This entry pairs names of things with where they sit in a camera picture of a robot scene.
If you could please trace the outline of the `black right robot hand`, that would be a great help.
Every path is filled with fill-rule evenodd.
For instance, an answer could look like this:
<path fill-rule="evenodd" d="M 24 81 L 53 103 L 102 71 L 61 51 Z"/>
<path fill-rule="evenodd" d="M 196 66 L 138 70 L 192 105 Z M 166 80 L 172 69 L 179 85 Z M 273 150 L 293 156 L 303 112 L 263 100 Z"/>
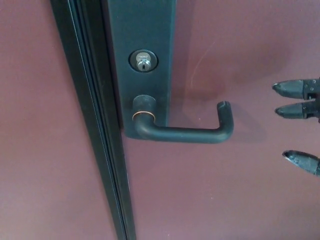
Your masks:
<path fill-rule="evenodd" d="M 293 120 L 320 118 L 320 80 L 318 78 L 281 81 L 273 84 L 272 89 L 282 97 L 303 100 L 303 102 L 276 108 L 274 112 L 278 116 Z M 286 150 L 282 156 L 306 172 L 320 176 L 319 157 L 298 150 Z"/>

